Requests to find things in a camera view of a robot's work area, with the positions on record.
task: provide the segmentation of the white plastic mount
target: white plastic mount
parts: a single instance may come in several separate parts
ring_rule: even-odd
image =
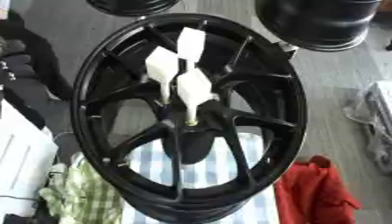
[[[206,43],[206,33],[185,27],[178,37],[177,50],[178,56],[187,61],[187,70],[195,67],[204,52]]]
[[[198,123],[198,106],[212,99],[211,81],[198,68],[188,71],[177,78],[177,92],[187,107],[186,123],[194,126]]]
[[[160,83],[162,101],[169,103],[170,82],[179,72],[179,57],[162,46],[158,46],[146,59],[147,74]]]

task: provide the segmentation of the gray floor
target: gray floor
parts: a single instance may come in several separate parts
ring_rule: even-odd
[[[275,40],[254,16],[251,0],[185,0],[171,12],[220,15],[251,27]],[[48,39],[60,68],[72,83],[81,62],[111,32],[134,21],[112,17],[82,0],[14,0],[13,8],[26,25]],[[301,156],[321,154],[339,168],[348,189],[362,202],[357,223],[392,223],[392,178],[382,176],[364,155],[361,128],[342,114],[347,98],[372,81],[392,78],[392,52],[383,47],[392,29],[372,25],[365,44],[346,51],[321,53],[301,50],[292,61],[308,96],[309,129]]]

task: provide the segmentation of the red fabric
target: red fabric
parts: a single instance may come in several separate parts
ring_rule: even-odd
[[[281,224],[352,224],[361,205],[343,186],[331,161],[296,162],[275,185]]]

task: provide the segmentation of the clear plastic bag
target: clear plastic bag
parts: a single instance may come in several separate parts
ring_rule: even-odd
[[[375,82],[344,112],[349,119],[365,125],[368,154],[383,173],[392,174],[392,81]]]

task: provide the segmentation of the blue checkered cloth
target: blue checkered cloth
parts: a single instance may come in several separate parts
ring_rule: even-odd
[[[249,167],[253,167],[263,156],[263,139],[254,134],[239,134]],[[164,153],[160,140],[135,149],[129,155],[130,169],[147,179],[162,185],[172,185],[172,161]],[[223,138],[216,138],[213,149],[206,159],[193,165],[184,165],[185,188],[204,188],[227,183],[237,176],[237,165],[233,154]],[[161,223],[139,213],[125,204],[122,224]],[[277,203],[273,187],[269,187],[251,199],[242,209],[213,224],[278,224]]]

